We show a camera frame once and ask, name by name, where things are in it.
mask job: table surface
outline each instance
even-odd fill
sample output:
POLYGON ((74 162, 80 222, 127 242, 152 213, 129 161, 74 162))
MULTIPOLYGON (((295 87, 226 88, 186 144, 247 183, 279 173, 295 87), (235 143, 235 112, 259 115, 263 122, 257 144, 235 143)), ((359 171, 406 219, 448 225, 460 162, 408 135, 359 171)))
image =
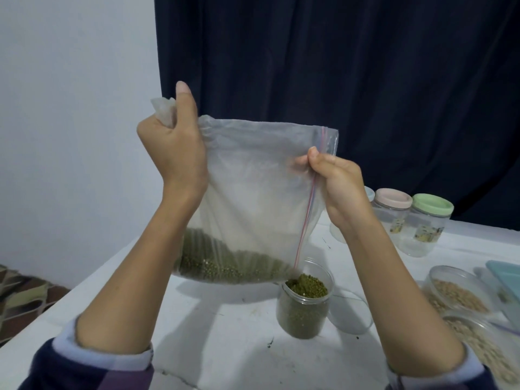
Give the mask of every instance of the table surface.
MULTIPOLYGON (((329 224, 324 213, 304 253, 327 266, 339 288, 363 295, 348 248, 331 236, 329 224)), ((87 307, 134 243, 0 349, 0 389, 20 385, 36 350, 87 307)), ((520 264, 520 232, 450 221, 429 256, 400 255, 416 280, 434 265, 473 272, 490 259, 520 264)), ((278 292, 274 284, 210 285, 172 276, 152 338, 151 388, 384 388, 384 355, 374 326, 355 336, 327 320, 316 338, 291 338, 276 321, 278 292)))

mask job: plastic ziplock bag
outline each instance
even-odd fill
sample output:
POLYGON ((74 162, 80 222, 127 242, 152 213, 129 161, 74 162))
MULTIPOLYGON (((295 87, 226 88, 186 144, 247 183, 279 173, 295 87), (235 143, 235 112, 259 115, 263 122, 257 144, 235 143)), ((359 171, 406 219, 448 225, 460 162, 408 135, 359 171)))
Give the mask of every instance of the plastic ziplock bag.
MULTIPOLYGON (((175 100, 153 99, 175 125, 175 100)), ((316 146, 335 154, 338 131, 322 126, 199 118, 209 187, 185 232, 174 274, 227 284, 283 281, 297 274, 302 246, 324 209, 312 169, 294 159, 316 146)))

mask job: jar label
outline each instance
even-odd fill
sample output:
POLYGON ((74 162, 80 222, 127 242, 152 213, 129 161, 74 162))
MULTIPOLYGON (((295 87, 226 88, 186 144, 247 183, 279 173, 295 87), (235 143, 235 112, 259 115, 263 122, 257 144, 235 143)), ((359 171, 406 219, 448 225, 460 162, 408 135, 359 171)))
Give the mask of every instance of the jar label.
POLYGON ((419 226, 413 237, 420 242, 437 242, 443 230, 444 227, 419 226))
POLYGON ((394 219, 394 221, 390 225, 390 233, 399 234, 401 232, 404 224, 405 224, 404 219, 394 219))

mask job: green jar lid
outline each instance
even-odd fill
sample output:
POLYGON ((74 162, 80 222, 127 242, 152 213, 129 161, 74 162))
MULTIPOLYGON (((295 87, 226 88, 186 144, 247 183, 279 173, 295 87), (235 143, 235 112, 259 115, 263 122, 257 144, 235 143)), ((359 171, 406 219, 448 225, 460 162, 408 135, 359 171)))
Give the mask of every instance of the green jar lid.
POLYGON ((418 193, 413 196, 413 206, 423 212, 436 216, 450 216, 453 204, 433 194, 418 193))

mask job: pink jar lid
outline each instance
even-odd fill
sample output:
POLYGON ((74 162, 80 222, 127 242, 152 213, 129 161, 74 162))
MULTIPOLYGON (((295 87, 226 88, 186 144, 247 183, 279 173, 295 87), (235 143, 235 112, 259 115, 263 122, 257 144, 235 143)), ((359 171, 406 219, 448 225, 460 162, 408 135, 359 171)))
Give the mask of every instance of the pink jar lid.
POLYGON ((375 200, 392 208, 406 209, 412 206, 413 199, 409 194, 395 189, 377 189, 375 200))

